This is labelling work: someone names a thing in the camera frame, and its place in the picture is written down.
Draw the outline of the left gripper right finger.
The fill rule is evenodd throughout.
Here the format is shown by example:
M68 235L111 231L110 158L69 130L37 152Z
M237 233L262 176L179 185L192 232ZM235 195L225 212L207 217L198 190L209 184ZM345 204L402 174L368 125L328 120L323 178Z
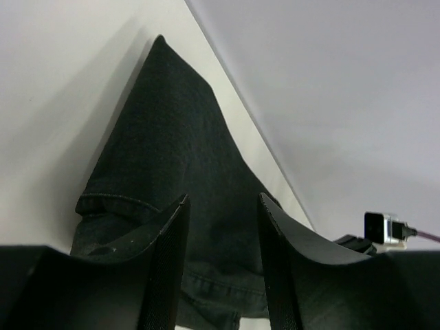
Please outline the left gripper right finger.
M271 328L439 328L437 251L369 256L305 227L266 194L257 208Z

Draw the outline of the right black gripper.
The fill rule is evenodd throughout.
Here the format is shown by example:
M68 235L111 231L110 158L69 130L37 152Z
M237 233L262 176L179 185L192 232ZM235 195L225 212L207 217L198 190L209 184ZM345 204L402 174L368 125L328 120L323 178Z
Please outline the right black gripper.
M351 234L340 237L339 239L335 240L335 243L361 254L366 254L369 256L374 256L377 254L377 249L371 241L362 237L353 236Z

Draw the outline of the black trousers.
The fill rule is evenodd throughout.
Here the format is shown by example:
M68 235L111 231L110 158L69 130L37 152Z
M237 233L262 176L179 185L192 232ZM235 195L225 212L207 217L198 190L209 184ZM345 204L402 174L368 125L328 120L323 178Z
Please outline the black trousers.
M238 329L242 318L269 316L257 228L265 192L211 86L159 36L76 204L71 253L150 225L187 195L177 324Z

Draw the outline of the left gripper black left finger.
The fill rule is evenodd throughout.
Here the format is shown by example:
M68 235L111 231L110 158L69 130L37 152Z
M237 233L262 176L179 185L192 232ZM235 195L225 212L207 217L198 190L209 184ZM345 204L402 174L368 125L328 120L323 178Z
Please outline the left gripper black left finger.
M43 245L1 248L2 329L173 329L190 200L70 256Z

